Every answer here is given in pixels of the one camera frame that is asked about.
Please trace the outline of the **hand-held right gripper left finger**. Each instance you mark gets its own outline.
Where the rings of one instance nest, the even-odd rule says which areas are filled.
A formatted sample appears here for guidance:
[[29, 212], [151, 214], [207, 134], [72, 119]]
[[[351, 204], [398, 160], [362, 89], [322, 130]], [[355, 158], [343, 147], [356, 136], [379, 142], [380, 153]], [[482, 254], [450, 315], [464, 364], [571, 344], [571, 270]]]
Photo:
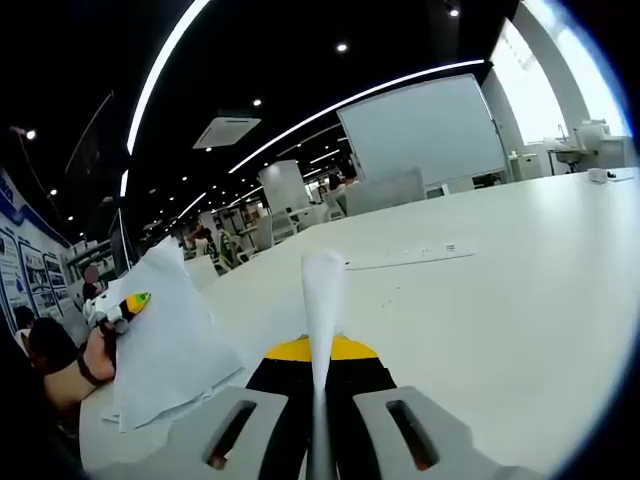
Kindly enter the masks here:
[[96, 479], [298, 479], [312, 430], [311, 343], [270, 349], [245, 387], [228, 386], [178, 419], [166, 443]]

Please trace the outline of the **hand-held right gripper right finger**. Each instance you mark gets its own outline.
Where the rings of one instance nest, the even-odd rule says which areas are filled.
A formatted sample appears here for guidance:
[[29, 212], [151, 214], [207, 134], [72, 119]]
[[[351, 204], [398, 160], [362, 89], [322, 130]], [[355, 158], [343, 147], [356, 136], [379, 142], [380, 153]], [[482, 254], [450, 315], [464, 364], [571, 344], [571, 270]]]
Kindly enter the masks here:
[[470, 428], [413, 386], [399, 387], [377, 353], [333, 338], [327, 377], [330, 446], [341, 479], [540, 479], [474, 445]]

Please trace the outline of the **person's left hand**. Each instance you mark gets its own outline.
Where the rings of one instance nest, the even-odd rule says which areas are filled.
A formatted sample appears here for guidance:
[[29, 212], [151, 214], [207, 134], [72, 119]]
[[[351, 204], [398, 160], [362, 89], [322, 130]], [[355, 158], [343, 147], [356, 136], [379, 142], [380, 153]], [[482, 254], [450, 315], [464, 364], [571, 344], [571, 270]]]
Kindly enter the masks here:
[[107, 323], [93, 328], [81, 348], [77, 362], [81, 375], [99, 387], [115, 378], [118, 334]]

